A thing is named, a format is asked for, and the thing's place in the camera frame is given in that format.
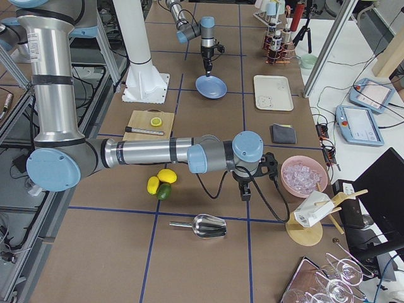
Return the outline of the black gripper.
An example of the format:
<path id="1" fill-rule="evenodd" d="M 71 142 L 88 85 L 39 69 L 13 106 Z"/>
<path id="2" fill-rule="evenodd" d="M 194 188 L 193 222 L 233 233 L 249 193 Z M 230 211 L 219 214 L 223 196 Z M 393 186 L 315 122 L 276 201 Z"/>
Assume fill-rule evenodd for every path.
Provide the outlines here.
<path id="1" fill-rule="evenodd" d="M 215 60 L 213 57 L 215 55 L 215 49 L 223 54 L 225 52 L 225 46 L 222 44 L 215 44 L 211 47 L 203 47 L 201 46 L 201 55 L 203 58 L 203 65 L 205 68 L 205 75 L 210 76 L 213 64 L 212 62 Z"/>
<path id="2" fill-rule="evenodd" d="M 235 169 L 232 172 L 233 178 L 238 182 L 241 192 L 241 200 L 251 198 L 249 183 L 256 177 L 268 176 L 271 181 L 278 181 L 278 162 L 271 152 L 261 155 L 257 161 L 247 162 L 240 157 L 234 156 Z"/>

